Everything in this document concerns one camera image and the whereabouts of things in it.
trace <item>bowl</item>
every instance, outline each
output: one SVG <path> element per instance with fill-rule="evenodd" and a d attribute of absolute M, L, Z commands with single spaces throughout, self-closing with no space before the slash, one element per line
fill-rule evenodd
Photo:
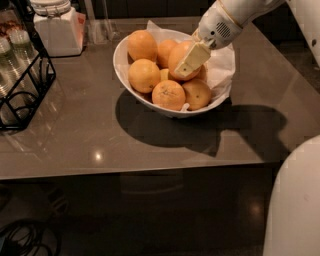
<path fill-rule="evenodd" d="M 191 36 L 179 31 L 170 29 L 161 29 L 154 24 L 148 24 L 147 30 L 153 35 L 157 43 L 165 39 L 174 39 L 177 42 L 190 40 Z M 128 36 L 119 42 L 113 55 L 113 65 L 115 73 L 124 87 L 142 104 L 148 108 L 170 118 L 187 118 L 207 112 L 219 106 L 229 97 L 231 90 L 232 76 L 235 72 L 235 54 L 232 44 L 229 46 L 214 50 L 210 59 L 207 61 L 207 84 L 213 92 L 213 98 L 208 106 L 189 111 L 183 108 L 181 111 L 174 111 L 159 107 L 153 104 L 148 97 L 134 90 L 128 81 L 128 70 L 132 64 L 132 59 L 127 52 Z"/>

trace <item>floor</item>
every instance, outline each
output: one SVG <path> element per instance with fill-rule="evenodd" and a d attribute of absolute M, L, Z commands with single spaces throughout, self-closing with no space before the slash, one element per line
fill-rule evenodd
<path fill-rule="evenodd" d="M 261 256 L 277 168 L 11 181 L 0 226 L 12 226 L 0 236 L 46 230 L 41 244 L 68 256 Z"/>

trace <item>cable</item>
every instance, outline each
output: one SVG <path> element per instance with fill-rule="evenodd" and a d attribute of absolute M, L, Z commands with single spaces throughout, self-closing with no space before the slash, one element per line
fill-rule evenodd
<path fill-rule="evenodd" d="M 46 232 L 50 232 L 55 237 L 54 252 L 43 243 Z M 15 245 L 18 248 L 19 256 L 36 256 L 41 249 L 45 250 L 48 256 L 58 256 L 61 250 L 61 237 L 48 222 L 30 219 L 18 220 L 1 228 L 0 237 L 5 237 L 11 245 Z"/>

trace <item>white container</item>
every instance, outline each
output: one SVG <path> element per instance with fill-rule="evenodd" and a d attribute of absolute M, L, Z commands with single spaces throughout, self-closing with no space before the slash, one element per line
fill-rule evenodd
<path fill-rule="evenodd" d="M 50 57 L 80 55 L 85 15 L 76 12 L 69 0 L 32 0 L 34 26 Z"/>

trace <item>white robot body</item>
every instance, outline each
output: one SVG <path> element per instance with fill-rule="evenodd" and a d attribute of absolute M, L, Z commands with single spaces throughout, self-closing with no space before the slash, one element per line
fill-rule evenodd
<path fill-rule="evenodd" d="M 320 2 L 316 0 L 217 0 L 203 15 L 193 34 L 194 44 L 175 72 L 187 76 L 226 47 L 255 18 L 287 2 L 320 66 Z"/>

